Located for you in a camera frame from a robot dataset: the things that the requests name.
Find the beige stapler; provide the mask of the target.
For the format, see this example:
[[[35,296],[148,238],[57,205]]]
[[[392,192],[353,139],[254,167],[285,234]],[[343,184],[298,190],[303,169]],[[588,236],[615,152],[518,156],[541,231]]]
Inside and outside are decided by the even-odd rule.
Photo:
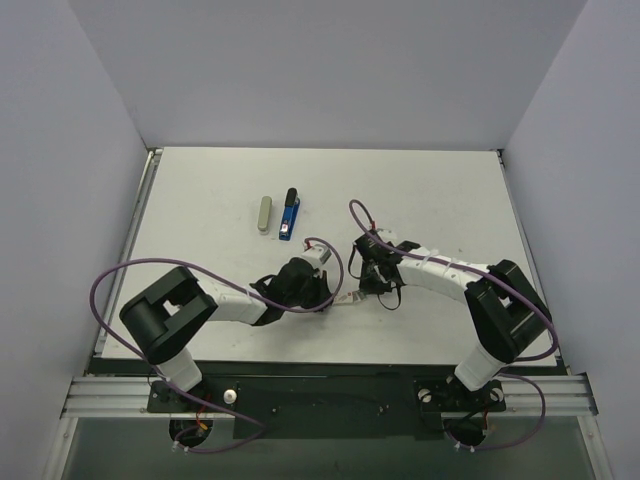
[[[267,234],[270,230],[270,217],[273,200],[270,196],[263,196],[258,211],[257,229],[260,234]]]

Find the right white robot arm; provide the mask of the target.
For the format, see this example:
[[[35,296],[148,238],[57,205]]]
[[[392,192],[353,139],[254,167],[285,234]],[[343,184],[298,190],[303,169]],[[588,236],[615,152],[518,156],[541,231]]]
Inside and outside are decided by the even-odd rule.
[[[364,294],[419,287],[468,307],[477,343],[446,386],[449,402],[459,409],[477,403],[485,385],[551,325],[546,305],[510,260],[494,265],[457,261],[411,241],[395,246],[380,231],[356,239],[352,254],[361,257],[357,279]]]

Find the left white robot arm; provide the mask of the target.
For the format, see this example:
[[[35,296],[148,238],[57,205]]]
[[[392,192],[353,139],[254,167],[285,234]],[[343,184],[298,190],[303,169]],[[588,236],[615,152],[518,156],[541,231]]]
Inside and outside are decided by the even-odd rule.
[[[206,397],[203,375],[187,348],[196,333],[209,321],[265,326],[280,320],[287,308],[327,304],[331,292],[321,268],[328,258],[309,252],[294,257],[247,291],[218,281],[202,283],[177,266],[127,302],[119,317],[145,359],[173,383],[172,402],[192,412]]]

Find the staple box tray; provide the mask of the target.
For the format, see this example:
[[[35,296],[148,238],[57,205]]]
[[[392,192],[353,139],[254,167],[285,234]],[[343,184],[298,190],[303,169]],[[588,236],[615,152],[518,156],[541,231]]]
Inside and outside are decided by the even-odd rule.
[[[352,296],[355,302],[363,301],[367,298],[367,294],[360,290],[354,291]]]

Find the blue stapler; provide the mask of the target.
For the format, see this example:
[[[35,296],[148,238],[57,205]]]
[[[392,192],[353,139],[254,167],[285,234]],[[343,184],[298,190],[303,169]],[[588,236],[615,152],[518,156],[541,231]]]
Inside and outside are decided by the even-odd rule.
[[[291,187],[288,189],[285,197],[283,215],[278,231],[278,238],[281,241],[291,240],[299,206],[300,197],[298,190],[295,187]]]

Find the staple box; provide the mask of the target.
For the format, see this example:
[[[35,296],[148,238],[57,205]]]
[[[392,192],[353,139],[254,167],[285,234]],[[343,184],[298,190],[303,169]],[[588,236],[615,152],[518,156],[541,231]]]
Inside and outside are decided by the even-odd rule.
[[[334,301],[334,306],[352,305],[357,301],[357,296],[353,292],[347,292],[340,296],[337,296]]]

